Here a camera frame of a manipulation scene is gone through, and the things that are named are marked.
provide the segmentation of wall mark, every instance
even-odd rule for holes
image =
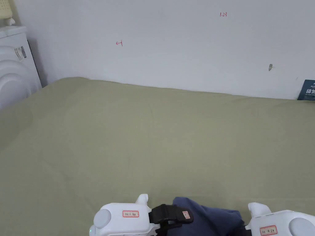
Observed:
[[[119,45],[121,43],[121,46],[123,46],[123,40],[121,40],[120,42],[116,42],[116,45]]]

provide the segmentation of blue fabric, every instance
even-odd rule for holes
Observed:
[[[193,223],[170,229],[168,236],[226,236],[244,225],[239,211],[201,206],[189,198],[177,197],[173,204],[188,208],[194,216]]]

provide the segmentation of bed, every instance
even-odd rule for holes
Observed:
[[[315,214],[315,103],[59,80],[0,113],[0,229],[88,235],[110,202]]]

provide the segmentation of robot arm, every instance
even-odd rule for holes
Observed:
[[[315,216],[295,212],[278,211],[272,213],[268,206],[249,203],[252,219],[245,227],[252,236],[311,236],[315,235]]]
[[[166,236],[167,230],[193,222],[189,209],[162,204],[147,206],[148,195],[141,194],[136,203],[110,203],[101,207],[89,230],[90,236]]]

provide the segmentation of white plastic housing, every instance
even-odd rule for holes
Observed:
[[[42,88],[24,26],[0,28],[0,110]]]
[[[250,203],[249,210],[253,217],[246,229],[251,230],[252,236],[315,235],[315,216],[290,210],[271,213],[266,205],[258,203]]]
[[[102,206],[94,217],[90,236],[156,235],[160,225],[149,221],[151,209],[147,206],[148,195],[141,194],[136,203],[110,203]]]

